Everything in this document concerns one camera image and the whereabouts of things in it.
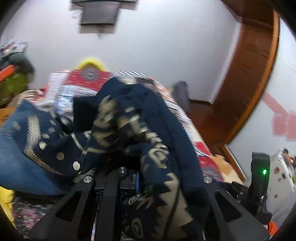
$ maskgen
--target yellow round object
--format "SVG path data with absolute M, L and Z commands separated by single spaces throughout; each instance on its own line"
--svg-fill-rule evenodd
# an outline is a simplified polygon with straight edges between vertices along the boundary
M 101 62 L 99 62 L 98 60 L 96 60 L 94 58 L 87 58 L 86 60 L 82 61 L 78 65 L 77 69 L 82 70 L 82 69 L 84 69 L 86 66 L 88 66 L 90 64 L 95 66 L 98 70 L 107 71 L 105 66 Z

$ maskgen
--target blue denim fabric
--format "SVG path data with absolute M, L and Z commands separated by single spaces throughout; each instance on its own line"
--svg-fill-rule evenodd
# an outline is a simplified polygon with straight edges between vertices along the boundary
M 25 102 L 4 123 L 0 132 L 0 186 L 37 195 L 61 195 L 68 192 L 72 178 L 46 171 L 28 159 L 13 139 L 14 123 L 27 119 L 35 107 Z

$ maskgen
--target baseboard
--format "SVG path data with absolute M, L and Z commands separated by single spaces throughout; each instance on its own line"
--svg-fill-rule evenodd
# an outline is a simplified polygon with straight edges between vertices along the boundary
M 205 101 L 205 100 L 193 100 L 193 99 L 189 99 L 189 100 L 190 100 L 190 103 L 206 104 L 208 106 L 213 105 L 211 102 Z
M 237 172 L 237 174 L 238 174 L 239 178 L 241 179 L 241 181 L 243 182 L 243 181 L 247 180 L 247 176 L 245 175 L 245 173 L 241 169 L 240 165 L 236 161 L 234 155 L 229 150 L 228 146 L 227 145 L 223 145 L 221 147 L 221 149 L 222 149 L 223 153 L 225 154 L 225 157 L 229 160 L 230 164 L 232 165 L 232 167 Z

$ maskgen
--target wooden door frame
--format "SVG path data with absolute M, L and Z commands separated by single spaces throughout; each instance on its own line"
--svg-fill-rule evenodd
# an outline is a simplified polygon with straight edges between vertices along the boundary
M 242 181 L 246 179 L 246 175 L 243 173 L 242 169 L 240 168 L 239 164 L 235 160 L 234 155 L 230 152 L 227 145 L 235 138 L 235 136 L 242 129 L 242 127 L 244 126 L 244 124 L 246 123 L 246 121 L 249 119 L 250 115 L 254 111 L 257 103 L 259 102 L 262 94 L 265 91 L 270 74 L 272 72 L 274 61 L 276 58 L 278 43 L 279 43 L 279 16 L 275 10 L 273 10 L 273 16 L 274 16 L 274 22 L 273 22 L 271 47 L 268 55 L 267 64 L 264 69 L 263 75 L 261 77 L 260 83 L 250 103 L 248 104 L 247 108 L 245 109 L 245 111 L 243 112 L 239 120 L 236 122 L 235 126 L 230 130 L 230 133 L 226 137 L 224 145 L 221 147 L 222 151 L 225 153 L 226 157 L 228 158 L 230 164 L 234 167 L 234 169 L 236 170 L 238 176 Z

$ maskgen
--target pile of clothes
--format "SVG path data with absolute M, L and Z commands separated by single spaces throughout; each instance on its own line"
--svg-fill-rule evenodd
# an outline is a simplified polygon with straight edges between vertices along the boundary
M 77 175 L 120 160 L 138 167 L 144 180 L 141 193 L 124 201 L 124 235 L 201 238 L 209 212 L 205 170 L 186 115 L 169 92 L 134 72 L 71 70 L 51 79 L 59 82 L 49 82 L 45 94 L 19 98 L 20 106 L 1 127 L 0 186 L 61 195 Z M 97 94 L 76 94 L 88 88 Z M 218 170 L 211 172 L 221 180 Z

